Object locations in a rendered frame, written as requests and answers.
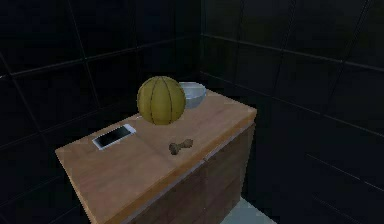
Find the yellow basketball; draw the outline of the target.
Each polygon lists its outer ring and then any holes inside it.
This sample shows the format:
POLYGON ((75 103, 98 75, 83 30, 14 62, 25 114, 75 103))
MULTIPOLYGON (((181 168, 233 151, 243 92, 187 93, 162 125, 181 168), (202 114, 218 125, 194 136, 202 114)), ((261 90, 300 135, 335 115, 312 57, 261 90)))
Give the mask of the yellow basketball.
POLYGON ((147 79, 137 93, 142 118, 154 125, 169 125, 184 113, 186 96, 181 85, 167 76, 147 79))

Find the brown wooden chest of drawers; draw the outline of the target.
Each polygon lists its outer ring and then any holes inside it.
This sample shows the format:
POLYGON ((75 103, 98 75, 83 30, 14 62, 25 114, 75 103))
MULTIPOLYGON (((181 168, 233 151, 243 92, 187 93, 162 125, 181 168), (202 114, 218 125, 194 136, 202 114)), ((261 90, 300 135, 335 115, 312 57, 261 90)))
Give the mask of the brown wooden chest of drawers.
POLYGON ((208 92, 170 125, 132 116, 134 135, 104 150, 88 135, 56 155, 91 224, 221 224, 240 200, 256 114, 208 92))

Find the pale blue bowl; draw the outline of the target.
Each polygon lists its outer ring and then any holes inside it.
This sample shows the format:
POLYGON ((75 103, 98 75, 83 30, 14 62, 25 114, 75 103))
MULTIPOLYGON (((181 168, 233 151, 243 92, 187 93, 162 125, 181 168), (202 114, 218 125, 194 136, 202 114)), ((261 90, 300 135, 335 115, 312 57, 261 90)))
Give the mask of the pale blue bowl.
POLYGON ((196 82, 180 82, 185 93, 186 109, 198 107, 206 96, 206 87, 196 82))

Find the white smartphone with black screen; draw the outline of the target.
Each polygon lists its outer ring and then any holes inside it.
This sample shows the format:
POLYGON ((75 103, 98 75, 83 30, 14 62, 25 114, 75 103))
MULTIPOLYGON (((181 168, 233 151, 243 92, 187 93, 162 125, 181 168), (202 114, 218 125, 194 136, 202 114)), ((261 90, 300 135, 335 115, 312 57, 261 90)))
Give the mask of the white smartphone with black screen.
POLYGON ((132 126, 124 124, 94 138, 92 142, 99 150, 104 150, 122 139, 134 135, 135 133, 136 130, 132 126))

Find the small brown dumbbell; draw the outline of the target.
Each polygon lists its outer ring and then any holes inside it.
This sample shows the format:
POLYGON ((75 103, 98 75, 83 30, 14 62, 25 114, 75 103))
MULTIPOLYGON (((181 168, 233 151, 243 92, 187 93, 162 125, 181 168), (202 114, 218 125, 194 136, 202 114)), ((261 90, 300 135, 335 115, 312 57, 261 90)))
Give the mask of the small brown dumbbell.
POLYGON ((172 155, 177 155, 183 148, 191 148, 193 146, 192 139, 186 139, 181 143, 171 143, 169 145, 169 151, 172 155))

